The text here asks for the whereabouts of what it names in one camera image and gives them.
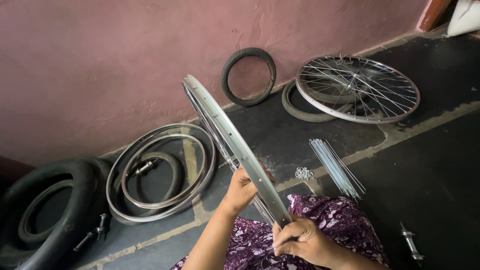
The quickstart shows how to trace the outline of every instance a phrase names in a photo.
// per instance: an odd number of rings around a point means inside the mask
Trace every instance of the black inner tube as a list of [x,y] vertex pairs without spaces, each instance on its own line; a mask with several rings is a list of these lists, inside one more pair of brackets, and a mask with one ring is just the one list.
[[48,238],[48,236],[50,236],[50,234],[52,233],[55,226],[57,226],[59,221],[43,232],[33,233],[29,229],[30,217],[35,211],[38,210],[38,207],[40,206],[40,204],[44,203],[45,200],[47,200],[53,193],[66,187],[73,187],[73,180],[63,180],[49,186],[47,189],[42,191],[42,193],[40,193],[37,197],[35,197],[35,199],[28,205],[27,209],[24,211],[24,214],[22,215],[22,219],[20,219],[20,223],[18,224],[18,236],[22,241],[26,243],[31,243],[31,244],[41,243],[45,241]]

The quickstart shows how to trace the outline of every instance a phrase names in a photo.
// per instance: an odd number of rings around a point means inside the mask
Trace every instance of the hand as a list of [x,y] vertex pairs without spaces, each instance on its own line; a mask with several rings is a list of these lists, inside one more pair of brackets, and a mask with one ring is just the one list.
[[309,219],[290,214],[293,222],[283,229],[275,222],[273,244],[275,255],[292,254],[318,266],[338,269],[342,263],[342,247],[328,239]]
[[[271,182],[276,180],[273,175],[265,169],[265,166],[260,162]],[[238,214],[247,207],[253,197],[257,194],[257,188],[250,180],[242,165],[233,173],[230,186],[227,194],[223,198],[219,207],[223,207],[228,211],[228,214],[238,216]]]

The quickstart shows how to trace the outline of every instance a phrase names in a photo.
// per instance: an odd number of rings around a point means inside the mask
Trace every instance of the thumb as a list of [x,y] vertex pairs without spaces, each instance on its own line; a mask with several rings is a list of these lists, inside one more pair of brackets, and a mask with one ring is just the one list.
[[281,254],[291,254],[298,256],[301,253],[302,244],[303,243],[297,241],[286,241],[275,249],[275,256],[280,256]]

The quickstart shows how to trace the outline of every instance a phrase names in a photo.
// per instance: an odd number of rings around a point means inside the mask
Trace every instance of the person's left hand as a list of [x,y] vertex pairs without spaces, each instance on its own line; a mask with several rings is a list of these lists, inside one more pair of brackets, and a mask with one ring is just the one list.
[[[269,180],[273,183],[276,182],[273,175],[265,169],[265,166],[260,162]],[[229,214],[238,216],[238,214],[247,207],[253,197],[257,194],[257,188],[250,180],[245,169],[240,167],[233,173],[230,186],[228,187],[227,194],[220,203],[221,206],[226,208]]]

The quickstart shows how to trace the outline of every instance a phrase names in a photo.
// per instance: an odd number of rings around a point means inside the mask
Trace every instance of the person's right hand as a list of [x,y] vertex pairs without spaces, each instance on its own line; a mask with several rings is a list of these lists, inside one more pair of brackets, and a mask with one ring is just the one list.
[[290,216],[292,223],[280,229],[275,222],[272,228],[275,255],[292,254],[311,264],[337,269],[342,263],[342,247],[328,239],[313,221],[294,214]]

